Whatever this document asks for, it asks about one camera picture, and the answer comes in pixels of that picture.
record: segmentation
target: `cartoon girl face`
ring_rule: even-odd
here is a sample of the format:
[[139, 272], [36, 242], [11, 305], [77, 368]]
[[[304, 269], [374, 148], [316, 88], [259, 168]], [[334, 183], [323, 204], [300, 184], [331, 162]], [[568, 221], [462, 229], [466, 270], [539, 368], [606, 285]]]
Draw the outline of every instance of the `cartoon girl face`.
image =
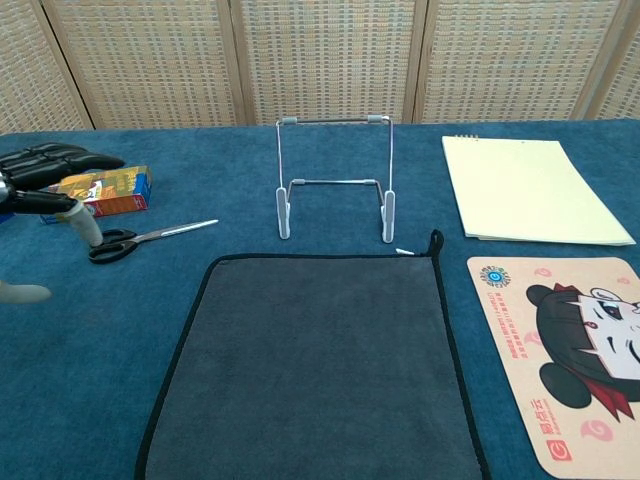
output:
[[640, 380], [640, 304], [628, 303], [608, 290], [594, 288], [592, 296], [572, 302], [581, 310], [585, 331], [609, 375]]

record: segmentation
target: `woven panel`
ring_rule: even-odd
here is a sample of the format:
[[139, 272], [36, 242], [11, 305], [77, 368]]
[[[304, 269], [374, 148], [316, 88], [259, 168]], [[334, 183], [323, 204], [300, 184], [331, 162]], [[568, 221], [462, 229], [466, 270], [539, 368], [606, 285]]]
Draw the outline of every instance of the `woven panel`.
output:
[[48, 4], [99, 126], [236, 124], [214, 0]]
[[423, 122], [568, 119], [618, 4], [438, 3]]
[[413, 1], [240, 3], [257, 123], [284, 115], [401, 118]]
[[0, 2], [0, 132], [91, 128], [72, 95], [30, 1]]
[[640, 118], [640, 31], [611, 83], [599, 118]]

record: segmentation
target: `small box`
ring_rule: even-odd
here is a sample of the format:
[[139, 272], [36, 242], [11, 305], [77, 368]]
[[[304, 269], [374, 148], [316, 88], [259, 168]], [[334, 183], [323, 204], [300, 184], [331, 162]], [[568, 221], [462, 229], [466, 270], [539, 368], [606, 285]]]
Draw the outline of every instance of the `small box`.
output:
[[[73, 175], [48, 191], [82, 201], [94, 217], [146, 210], [151, 195], [151, 170], [140, 166]], [[40, 218], [47, 224], [64, 221], [60, 214]]]

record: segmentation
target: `black scissor handle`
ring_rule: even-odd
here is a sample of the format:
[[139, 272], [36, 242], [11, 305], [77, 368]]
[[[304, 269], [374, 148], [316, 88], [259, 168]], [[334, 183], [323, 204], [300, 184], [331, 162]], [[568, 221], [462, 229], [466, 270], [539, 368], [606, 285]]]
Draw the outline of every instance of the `black scissor handle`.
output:
[[112, 228], [102, 232], [102, 243], [116, 243], [123, 240], [131, 240], [137, 235], [136, 232], [125, 230], [124, 228]]
[[92, 263], [98, 264], [115, 262], [116, 260], [120, 260], [121, 258], [129, 255], [137, 247], [138, 242], [132, 242], [131, 240], [103, 243], [102, 245], [98, 245], [97, 247], [93, 247], [89, 250], [89, 260], [91, 260]]

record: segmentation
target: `blue table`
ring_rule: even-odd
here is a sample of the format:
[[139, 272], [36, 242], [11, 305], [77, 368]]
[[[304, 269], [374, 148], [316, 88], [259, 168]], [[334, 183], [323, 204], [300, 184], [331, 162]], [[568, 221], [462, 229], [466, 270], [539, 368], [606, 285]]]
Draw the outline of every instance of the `blue table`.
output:
[[[377, 126], [284, 132], [288, 178], [386, 182]], [[275, 133], [270, 127], [95, 131], [0, 137], [0, 152], [46, 141], [82, 145], [153, 173], [150, 209], [99, 219], [138, 232], [218, 218], [143, 244], [117, 263], [89, 263], [66, 225], [19, 216], [0, 225], [0, 279], [54, 292], [43, 304], [0, 306], [0, 478], [130, 478], [144, 428], [207, 266], [233, 253], [389, 254], [445, 236], [441, 265], [477, 430], [494, 478], [547, 478], [538, 465], [487, 327], [471, 256], [618, 256], [640, 271], [640, 249], [482, 242], [464, 237], [443, 135], [559, 140], [629, 233], [640, 239], [640, 121], [401, 125], [396, 130], [395, 241], [382, 243], [375, 190], [296, 190], [291, 239], [277, 233]], [[495, 178], [487, 194], [496, 201]]]

